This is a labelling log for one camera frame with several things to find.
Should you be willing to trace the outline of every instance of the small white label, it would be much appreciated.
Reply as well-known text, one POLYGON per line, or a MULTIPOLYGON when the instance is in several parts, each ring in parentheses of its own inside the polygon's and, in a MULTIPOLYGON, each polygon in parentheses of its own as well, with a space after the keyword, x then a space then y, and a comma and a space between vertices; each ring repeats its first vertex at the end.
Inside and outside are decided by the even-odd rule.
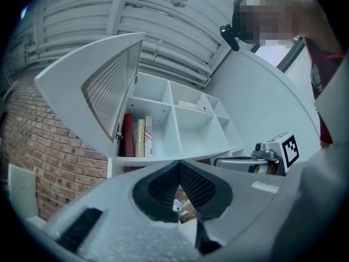
POLYGON ((266 184, 266 183, 262 183, 259 181, 255 181, 252 184, 253 188, 259 189, 259 190, 263 190, 266 192, 270 192, 270 193, 277 193, 279 191, 279 187, 278 186, 272 186, 270 184, 266 184))

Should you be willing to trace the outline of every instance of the metal bracket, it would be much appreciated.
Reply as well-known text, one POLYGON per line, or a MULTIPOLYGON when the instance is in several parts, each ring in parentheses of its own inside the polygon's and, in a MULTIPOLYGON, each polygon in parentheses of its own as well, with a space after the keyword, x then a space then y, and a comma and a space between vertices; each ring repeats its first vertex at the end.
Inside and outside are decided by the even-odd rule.
POLYGON ((121 138, 121 140, 124 139, 124 136, 119 131, 119 129, 120 129, 120 123, 118 123, 118 129, 116 130, 116 135, 115 135, 115 139, 117 139, 117 143, 119 143, 120 138, 121 138))

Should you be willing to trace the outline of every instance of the red shirt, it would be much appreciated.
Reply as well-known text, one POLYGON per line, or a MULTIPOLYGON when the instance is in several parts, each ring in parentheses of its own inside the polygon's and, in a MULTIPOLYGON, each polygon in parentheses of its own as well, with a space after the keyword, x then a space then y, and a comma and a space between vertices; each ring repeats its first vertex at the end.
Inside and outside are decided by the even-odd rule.
MULTIPOLYGON (((334 76, 344 56, 332 55, 320 49, 313 41, 307 38, 305 38, 305 44, 311 58, 311 87, 316 100, 334 76)), ((333 143, 331 135, 320 115, 319 117, 321 145, 329 146, 333 143)))

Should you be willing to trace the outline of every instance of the white chair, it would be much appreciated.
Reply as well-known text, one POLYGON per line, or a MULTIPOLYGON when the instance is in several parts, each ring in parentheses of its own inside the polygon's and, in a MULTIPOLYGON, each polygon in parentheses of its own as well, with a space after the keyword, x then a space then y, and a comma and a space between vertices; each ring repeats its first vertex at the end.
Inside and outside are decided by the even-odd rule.
POLYGON ((46 221, 39 217, 36 183, 36 173, 9 164, 8 189, 13 209, 21 220, 42 229, 46 221))

